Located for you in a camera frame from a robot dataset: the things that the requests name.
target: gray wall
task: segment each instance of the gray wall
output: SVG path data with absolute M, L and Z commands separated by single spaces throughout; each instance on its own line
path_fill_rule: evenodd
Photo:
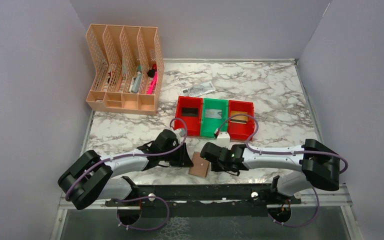
M 334 0 L 298 67 L 364 239 L 384 239 L 384 1 Z
M 0 239 L 51 235 L 94 69 L 68 0 L 0 0 Z
M 330 0 L 70 0 L 80 21 L 159 27 L 164 58 L 299 58 Z

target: table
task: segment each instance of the table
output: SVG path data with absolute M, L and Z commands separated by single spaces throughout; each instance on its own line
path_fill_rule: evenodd
M 211 80 L 216 92 L 202 98 L 249 101 L 259 131 L 252 146 L 289 147 L 317 139 L 303 89 L 293 62 L 166 62 L 157 115 L 95 112 L 86 144 L 87 150 L 100 155 L 129 152 L 154 140 L 174 118 L 181 89 Z M 186 140 L 189 156 L 200 152 L 206 142 L 215 139 L 190 137 Z M 277 175 L 290 170 L 260 168 L 241 171 L 240 176 L 209 171 L 206 178 L 188 174 L 188 168 L 154 167 L 130 172 L 137 185 L 164 184 L 240 184 L 271 183 Z

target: green tray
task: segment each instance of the green tray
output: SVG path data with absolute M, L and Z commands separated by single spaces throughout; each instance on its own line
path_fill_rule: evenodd
M 201 119 L 201 137 L 214 138 L 214 131 L 228 118 L 229 102 L 227 100 L 204 98 Z M 226 132 L 226 123 L 221 131 Z

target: perforated divider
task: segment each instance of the perforated divider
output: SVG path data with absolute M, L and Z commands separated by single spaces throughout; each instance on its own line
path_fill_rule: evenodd
M 86 38 L 96 68 L 86 99 L 90 107 L 95 111 L 155 115 L 164 75 L 158 29 L 92 24 Z M 146 94 L 152 82 L 148 71 L 153 64 L 157 65 L 158 78 L 152 94 Z M 130 93 L 130 84 L 139 65 L 142 71 L 139 93 Z
M 150 78 L 148 77 L 148 71 L 150 70 L 150 64 L 148 62 L 147 50 L 145 49 L 144 37 L 142 33 L 142 27 L 137 34 L 137 49 L 139 50 L 140 68 L 142 69 L 142 81 L 140 82 L 139 93 L 144 94 L 149 86 Z
M 89 46 L 96 71 L 91 91 L 102 90 L 108 72 L 109 63 L 102 41 L 105 28 L 106 25 L 91 24 L 86 33 L 87 45 Z

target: pink object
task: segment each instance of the pink object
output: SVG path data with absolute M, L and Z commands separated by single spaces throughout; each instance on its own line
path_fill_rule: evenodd
M 149 85 L 149 88 L 146 94 L 152 94 L 152 91 L 155 89 L 155 86 L 157 85 L 157 79 L 158 79 L 158 73 L 155 72 L 155 75 L 153 76 L 152 82 Z

